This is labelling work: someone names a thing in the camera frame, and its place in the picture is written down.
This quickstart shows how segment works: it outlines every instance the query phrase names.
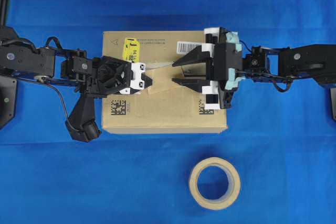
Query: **blue cloth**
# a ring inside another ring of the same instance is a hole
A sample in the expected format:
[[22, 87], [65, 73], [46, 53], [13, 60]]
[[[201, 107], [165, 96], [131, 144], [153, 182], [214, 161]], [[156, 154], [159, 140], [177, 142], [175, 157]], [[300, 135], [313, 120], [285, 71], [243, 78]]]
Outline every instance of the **blue cloth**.
[[[36, 46], [57, 36], [89, 57], [101, 56], [106, 30], [223, 26], [249, 46], [298, 47], [336, 43], [335, 1], [10, 0], [7, 25]], [[78, 95], [60, 90], [71, 110]], [[0, 131], [0, 223], [334, 223], [329, 91], [313, 80], [286, 93], [245, 80], [232, 105], [221, 134], [103, 132], [85, 144], [70, 139], [53, 90], [20, 82], [16, 116]], [[100, 125], [101, 101], [96, 114]], [[210, 156], [241, 178], [222, 211], [201, 208], [187, 186], [192, 167]]]

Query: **screw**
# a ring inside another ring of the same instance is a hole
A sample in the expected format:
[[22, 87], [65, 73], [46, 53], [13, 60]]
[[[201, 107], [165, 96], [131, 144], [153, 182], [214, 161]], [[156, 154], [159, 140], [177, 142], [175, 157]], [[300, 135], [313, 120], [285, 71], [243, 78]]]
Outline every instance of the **screw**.
[[8, 59], [8, 60], [14, 60], [14, 59], [15, 59], [15, 54], [13, 54], [12, 52], [9, 52], [9, 53], [7, 54], [7, 59]]
[[254, 60], [251, 61], [251, 64], [252, 64], [252, 66], [255, 66], [256, 64], [258, 64], [258, 61], [256, 59], [254, 59]]
[[301, 55], [300, 54], [294, 54], [294, 60], [298, 60], [301, 58]]

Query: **cable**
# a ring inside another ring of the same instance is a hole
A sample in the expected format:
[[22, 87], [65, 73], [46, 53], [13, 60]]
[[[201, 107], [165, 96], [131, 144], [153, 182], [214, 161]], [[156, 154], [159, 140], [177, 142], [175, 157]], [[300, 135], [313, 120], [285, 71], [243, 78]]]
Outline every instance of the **cable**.
[[287, 83], [286, 83], [286, 88], [285, 88], [285, 89], [282, 89], [281, 87], [279, 87], [279, 86], [277, 85], [277, 83], [275, 82], [275, 80], [272, 80], [272, 83], [273, 83], [274, 87], [275, 87], [279, 92], [281, 92], [281, 93], [284, 93], [284, 92], [288, 91], [288, 90], [290, 89], [290, 86], [292, 85], [292, 82], [287, 82]]
[[292, 80], [304, 80], [304, 79], [310, 79], [310, 78], [317, 78], [317, 77], [323, 77], [329, 74], [333, 74], [335, 76], [336, 72], [317, 73], [317, 74], [312, 74], [311, 76], [304, 76], [304, 77], [292, 77]]
[[49, 47], [49, 44], [50, 44], [50, 42], [51, 41], [54, 41], [54, 43], [55, 43], [55, 45], [56, 45], [56, 47], [58, 48], [58, 49], [63, 49], [63, 47], [61, 46], [61, 43], [59, 42], [59, 40], [58, 40], [58, 38], [56, 38], [56, 37], [49, 37], [48, 39], [47, 39], [47, 41], [46, 41], [46, 45], [45, 45], [45, 47]]
[[81, 130], [76, 129], [75, 127], [73, 127], [73, 125], [70, 123], [69, 118], [68, 118], [67, 107], [66, 107], [65, 102], [63, 100], [62, 94], [59, 92], [59, 90], [57, 88], [55, 88], [52, 85], [49, 85], [49, 84], [46, 84], [46, 83], [42, 83], [42, 82], [38, 82], [38, 81], [26, 80], [26, 79], [19, 78], [19, 77], [14, 77], [14, 78], [17, 79], [17, 80], [20, 80], [20, 81], [25, 81], [25, 82], [28, 82], [28, 83], [33, 83], [33, 84], [38, 84], [38, 85], [43, 85], [43, 86], [46, 86], [46, 87], [49, 87], [49, 88], [53, 89], [58, 94], [58, 96], [59, 96], [59, 98], [61, 100], [61, 104], [62, 104], [62, 107], [63, 107], [63, 110], [64, 110], [64, 114], [65, 114], [65, 117], [67, 119], [67, 122], [68, 122], [70, 128], [73, 129], [74, 131], [81, 131]]
[[239, 42], [241, 42], [241, 43], [243, 43], [244, 44], [244, 46], [246, 47], [246, 49], [252, 54], [252, 51], [251, 51], [251, 49], [249, 49], [248, 48], [248, 46], [246, 45], [246, 43], [245, 42], [243, 42], [242, 40], [240, 40]]
[[272, 78], [289, 80], [289, 81], [293, 80], [292, 77], [276, 76], [275, 74], [271, 74], [271, 73], [252, 73], [252, 72], [246, 72], [246, 71], [236, 71], [236, 73], [243, 73], [243, 74], [250, 75], [250, 76], [266, 76], [266, 77], [272, 77]]
[[17, 42], [28, 44], [34, 53], [38, 53], [34, 43], [32, 43], [29, 39], [25, 39], [25, 38], [16, 38], [16, 39], [10, 39], [10, 40], [4, 41], [2, 42], [2, 46], [14, 44]]

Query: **masking tape roll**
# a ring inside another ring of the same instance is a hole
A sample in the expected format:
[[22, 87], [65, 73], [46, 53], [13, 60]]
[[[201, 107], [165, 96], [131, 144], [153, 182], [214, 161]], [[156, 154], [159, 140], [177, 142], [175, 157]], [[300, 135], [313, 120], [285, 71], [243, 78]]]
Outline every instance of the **masking tape roll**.
[[[198, 178], [201, 172], [209, 167], [217, 166], [222, 169], [228, 179], [228, 188], [226, 193], [219, 199], [206, 199], [198, 191]], [[189, 178], [189, 189], [196, 202], [207, 209], [221, 210], [230, 206], [238, 197], [240, 191], [240, 178], [237, 170], [228, 161], [219, 157], [210, 157], [200, 161], [192, 170]]]

